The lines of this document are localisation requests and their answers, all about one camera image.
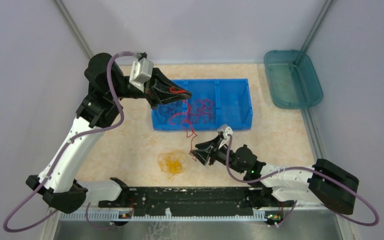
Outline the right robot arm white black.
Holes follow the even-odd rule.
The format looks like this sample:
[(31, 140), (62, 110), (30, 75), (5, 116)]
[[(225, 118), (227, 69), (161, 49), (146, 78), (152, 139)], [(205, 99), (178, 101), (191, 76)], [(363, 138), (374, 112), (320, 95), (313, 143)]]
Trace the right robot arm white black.
[(359, 179), (331, 161), (319, 158), (301, 169), (280, 167), (258, 160), (247, 145), (236, 151), (222, 135), (198, 143), (191, 151), (203, 165), (220, 162), (231, 172), (244, 174), (243, 181), (256, 188), (266, 188), (261, 199), (267, 206), (278, 202), (304, 201), (324, 205), (343, 215), (352, 215), (356, 198), (343, 187), (356, 192)]

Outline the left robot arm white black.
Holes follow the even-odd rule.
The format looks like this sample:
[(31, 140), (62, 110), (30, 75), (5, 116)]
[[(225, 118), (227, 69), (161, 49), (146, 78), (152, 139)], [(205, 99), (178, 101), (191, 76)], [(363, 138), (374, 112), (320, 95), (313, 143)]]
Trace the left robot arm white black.
[(84, 204), (129, 203), (130, 193), (117, 178), (79, 181), (76, 175), (92, 147), (106, 131), (124, 121), (122, 99), (145, 99), (152, 109), (188, 100), (192, 93), (168, 79), (144, 52), (98, 53), (84, 72), (88, 93), (63, 144), (48, 166), (27, 178), (26, 184), (51, 208), (70, 214)]

